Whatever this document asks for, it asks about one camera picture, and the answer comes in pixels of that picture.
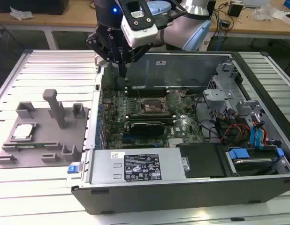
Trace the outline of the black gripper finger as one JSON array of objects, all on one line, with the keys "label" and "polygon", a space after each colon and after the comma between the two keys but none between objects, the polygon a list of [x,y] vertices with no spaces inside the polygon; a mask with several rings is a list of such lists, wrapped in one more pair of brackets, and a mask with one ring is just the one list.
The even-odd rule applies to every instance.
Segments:
[{"label": "black gripper finger", "polygon": [[115,34],[93,32],[88,36],[86,44],[102,59],[114,63],[118,67],[119,76],[123,77],[122,53],[117,46]]},{"label": "black gripper finger", "polygon": [[145,53],[149,51],[152,47],[152,44],[146,44],[140,47],[133,49],[129,47],[128,44],[124,44],[122,47],[122,76],[126,76],[127,65],[132,62],[138,61]]}]

